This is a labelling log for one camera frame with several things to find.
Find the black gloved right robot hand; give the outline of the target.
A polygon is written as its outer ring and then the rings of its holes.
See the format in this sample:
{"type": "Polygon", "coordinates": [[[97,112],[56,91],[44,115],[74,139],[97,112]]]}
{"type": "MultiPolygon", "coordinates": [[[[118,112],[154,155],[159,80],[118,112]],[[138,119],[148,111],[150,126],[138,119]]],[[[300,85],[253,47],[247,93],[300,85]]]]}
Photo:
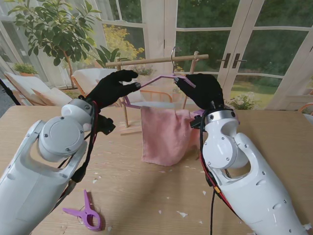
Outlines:
{"type": "Polygon", "coordinates": [[[185,79],[176,78],[176,85],[203,110],[224,107],[223,90],[217,79],[211,74],[188,74],[186,78],[195,87],[190,86],[185,79]]]}

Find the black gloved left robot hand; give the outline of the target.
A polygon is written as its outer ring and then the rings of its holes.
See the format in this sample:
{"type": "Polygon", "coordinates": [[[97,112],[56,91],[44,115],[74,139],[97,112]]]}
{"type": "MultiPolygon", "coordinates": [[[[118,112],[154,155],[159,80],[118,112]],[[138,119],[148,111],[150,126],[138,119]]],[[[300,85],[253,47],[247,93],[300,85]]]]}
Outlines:
{"type": "Polygon", "coordinates": [[[102,78],[96,87],[86,96],[86,101],[97,104],[99,110],[114,104],[119,98],[136,92],[141,88],[140,83],[131,83],[138,74],[133,70],[118,70],[102,78]]]}

